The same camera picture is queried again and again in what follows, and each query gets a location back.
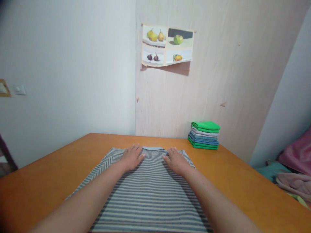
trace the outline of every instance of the forearm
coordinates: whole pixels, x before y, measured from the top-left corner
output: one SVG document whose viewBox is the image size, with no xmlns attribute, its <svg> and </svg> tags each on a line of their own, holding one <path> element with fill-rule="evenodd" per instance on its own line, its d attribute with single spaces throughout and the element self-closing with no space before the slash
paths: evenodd
<svg viewBox="0 0 311 233">
<path fill-rule="evenodd" d="M 197 169 L 183 174 L 215 232 L 260 232 L 256 225 Z"/>
<path fill-rule="evenodd" d="M 31 232 L 87 232 L 124 172 L 122 163 L 117 162 L 111 165 L 70 199 L 63 202 Z"/>
</svg>

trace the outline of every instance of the stack of folded clothes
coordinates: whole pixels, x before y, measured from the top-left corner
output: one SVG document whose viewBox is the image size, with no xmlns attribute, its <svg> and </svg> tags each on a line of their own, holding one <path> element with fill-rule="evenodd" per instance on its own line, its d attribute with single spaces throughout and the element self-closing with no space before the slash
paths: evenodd
<svg viewBox="0 0 311 233">
<path fill-rule="evenodd" d="M 217 150 L 220 127 L 212 121 L 192 122 L 188 140 L 194 148 Z"/>
</svg>

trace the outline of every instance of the poster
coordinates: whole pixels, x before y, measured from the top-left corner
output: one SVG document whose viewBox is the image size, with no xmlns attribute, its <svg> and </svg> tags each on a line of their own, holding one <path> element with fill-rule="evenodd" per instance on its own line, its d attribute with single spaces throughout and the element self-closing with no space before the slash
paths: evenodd
<svg viewBox="0 0 311 233">
<path fill-rule="evenodd" d="M 161 67 L 192 61 L 194 31 L 143 24 L 142 64 Z"/>
</svg>

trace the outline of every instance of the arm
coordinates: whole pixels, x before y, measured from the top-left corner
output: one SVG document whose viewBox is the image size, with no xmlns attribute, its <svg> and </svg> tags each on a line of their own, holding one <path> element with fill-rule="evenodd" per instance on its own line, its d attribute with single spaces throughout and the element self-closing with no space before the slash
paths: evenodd
<svg viewBox="0 0 311 233">
<path fill-rule="evenodd" d="M 191 167 L 176 148 L 168 149 L 164 161 L 188 182 L 215 232 L 260 232 L 256 225 L 197 169 Z"/>
<path fill-rule="evenodd" d="M 121 176 L 134 169 L 145 157 L 142 147 L 125 149 L 122 158 L 64 201 L 30 232 L 88 232 Z"/>
</svg>

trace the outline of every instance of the pink towel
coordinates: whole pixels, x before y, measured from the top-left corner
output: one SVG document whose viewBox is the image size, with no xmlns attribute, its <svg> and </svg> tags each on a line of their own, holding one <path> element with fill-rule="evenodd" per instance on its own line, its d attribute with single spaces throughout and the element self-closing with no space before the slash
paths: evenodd
<svg viewBox="0 0 311 233">
<path fill-rule="evenodd" d="M 278 173 L 277 185 L 293 194 L 299 195 L 306 202 L 311 202 L 311 177 L 295 173 Z"/>
<path fill-rule="evenodd" d="M 311 127 L 295 142 L 286 147 L 279 162 L 311 176 Z"/>
</svg>

